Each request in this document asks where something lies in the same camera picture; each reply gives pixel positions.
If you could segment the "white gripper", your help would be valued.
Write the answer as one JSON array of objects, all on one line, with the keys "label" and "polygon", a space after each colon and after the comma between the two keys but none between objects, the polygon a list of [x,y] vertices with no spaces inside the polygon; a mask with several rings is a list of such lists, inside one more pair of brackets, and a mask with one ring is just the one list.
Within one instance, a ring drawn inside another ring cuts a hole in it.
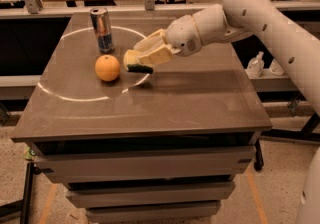
[{"label": "white gripper", "polygon": [[[165,38],[172,47],[162,45],[165,43]],[[162,46],[149,51],[157,45]],[[174,55],[188,57],[195,54],[202,49],[202,43],[194,18],[185,15],[173,21],[166,32],[164,29],[153,32],[136,43],[133,49],[138,52],[149,51],[137,57],[139,64],[157,65],[171,61]]]}]

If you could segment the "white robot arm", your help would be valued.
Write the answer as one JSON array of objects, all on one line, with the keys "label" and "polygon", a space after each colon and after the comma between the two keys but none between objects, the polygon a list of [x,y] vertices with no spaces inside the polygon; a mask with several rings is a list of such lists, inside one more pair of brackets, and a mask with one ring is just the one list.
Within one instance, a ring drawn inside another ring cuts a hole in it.
[{"label": "white robot arm", "polygon": [[187,57],[211,43],[255,35],[320,114],[320,41],[283,15],[270,0],[222,0],[173,21],[134,46],[125,65],[151,68],[173,56]]}]

